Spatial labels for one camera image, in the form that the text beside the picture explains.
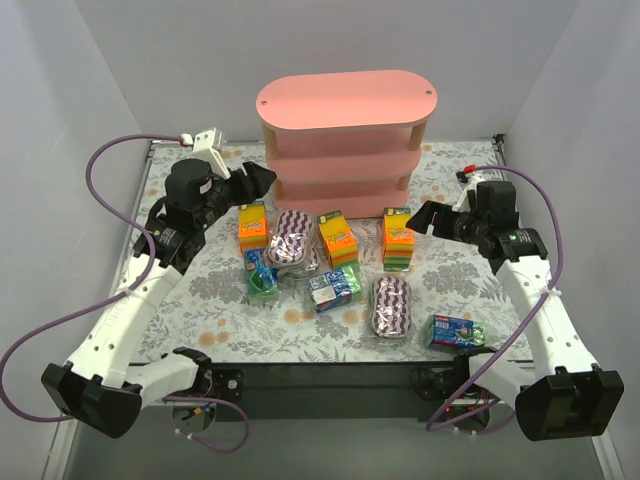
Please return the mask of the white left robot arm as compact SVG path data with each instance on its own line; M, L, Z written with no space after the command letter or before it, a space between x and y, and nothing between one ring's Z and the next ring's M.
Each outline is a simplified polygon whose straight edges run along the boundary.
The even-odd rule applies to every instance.
M123 436L141 410L174 393L201 394L210 358L179 347L158 361L131 359L157 310L206 244L205 232L231 208L263 198L275 172L246 162L228 177L203 161L176 162L165 194L151 207L118 291L64 365L50 364L41 382L65 414L111 437Z

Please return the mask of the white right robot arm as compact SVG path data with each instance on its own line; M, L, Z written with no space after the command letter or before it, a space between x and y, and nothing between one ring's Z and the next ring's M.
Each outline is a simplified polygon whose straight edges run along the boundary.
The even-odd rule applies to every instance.
M537 231L519 225L514 185L475 175L456 204L427 201L406 226L476 246L520 321L496 352L464 358L468 378L454 393L472 385L489 391L531 441L602 435L622 378L602 369L580 339L555 287L559 268Z

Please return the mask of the striped pink sponge pack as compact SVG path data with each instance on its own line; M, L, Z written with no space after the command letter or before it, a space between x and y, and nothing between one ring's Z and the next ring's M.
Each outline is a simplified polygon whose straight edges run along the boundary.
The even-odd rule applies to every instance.
M269 261L276 268L301 264L310 249L315 220L300 210L283 210L276 217L271 240L266 248Z
M320 258L315 246L312 246L309 251L308 258L294 266L288 267L276 267L276 272L279 278L302 280L308 279L316 274L320 266Z
M372 283L369 325L381 340L406 338L412 328L412 290L397 276L380 276Z

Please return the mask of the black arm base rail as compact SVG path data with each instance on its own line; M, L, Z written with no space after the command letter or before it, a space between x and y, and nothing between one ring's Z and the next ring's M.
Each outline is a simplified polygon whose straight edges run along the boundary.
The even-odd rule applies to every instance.
M452 361L214 364L178 390L184 403L209 398L240 407L251 420L427 420L468 378Z

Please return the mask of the orange sponge pack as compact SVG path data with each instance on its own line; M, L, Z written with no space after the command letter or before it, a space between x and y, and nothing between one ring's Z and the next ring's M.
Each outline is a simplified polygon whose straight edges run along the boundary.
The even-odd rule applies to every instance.
M382 223L382 262L385 271L405 272L415 247L414 231L406 224L411 218L411 210L405 207L387 207Z
M318 227L332 269L358 260L355 235L341 211L319 216Z
M238 242L242 253L263 249L269 240L267 211L262 200L238 208Z

